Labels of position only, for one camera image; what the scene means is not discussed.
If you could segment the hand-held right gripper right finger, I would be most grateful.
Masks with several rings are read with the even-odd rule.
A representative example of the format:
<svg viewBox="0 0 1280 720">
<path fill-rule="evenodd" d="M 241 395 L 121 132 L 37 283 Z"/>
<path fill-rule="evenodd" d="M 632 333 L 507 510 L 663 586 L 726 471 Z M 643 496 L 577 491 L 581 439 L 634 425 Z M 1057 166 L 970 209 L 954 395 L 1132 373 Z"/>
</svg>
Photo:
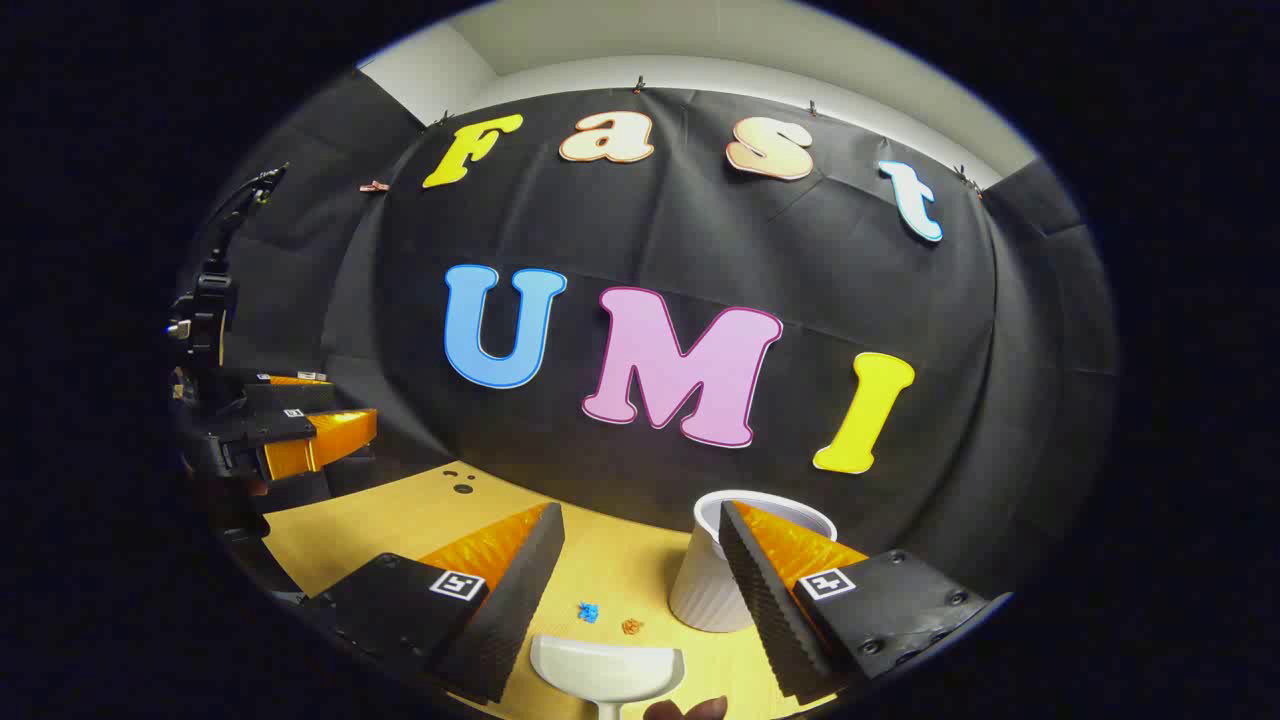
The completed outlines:
<svg viewBox="0 0 1280 720">
<path fill-rule="evenodd" d="M 1011 598 L 984 597 L 905 550 L 865 555 L 742 501 L 719 542 L 787 697 L 867 697 L 916 673 Z"/>
</svg>

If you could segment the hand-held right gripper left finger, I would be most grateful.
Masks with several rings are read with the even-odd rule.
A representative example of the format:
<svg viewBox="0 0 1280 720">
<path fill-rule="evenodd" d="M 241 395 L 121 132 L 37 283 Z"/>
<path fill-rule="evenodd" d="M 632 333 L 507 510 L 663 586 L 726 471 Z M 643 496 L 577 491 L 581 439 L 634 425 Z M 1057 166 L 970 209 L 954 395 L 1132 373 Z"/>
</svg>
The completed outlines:
<svg viewBox="0 0 1280 720">
<path fill-rule="evenodd" d="M 539 503 L 420 559 L 380 553 L 300 611 L 407 685 L 498 702 L 563 543 L 561 505 Z"/>
</svg>

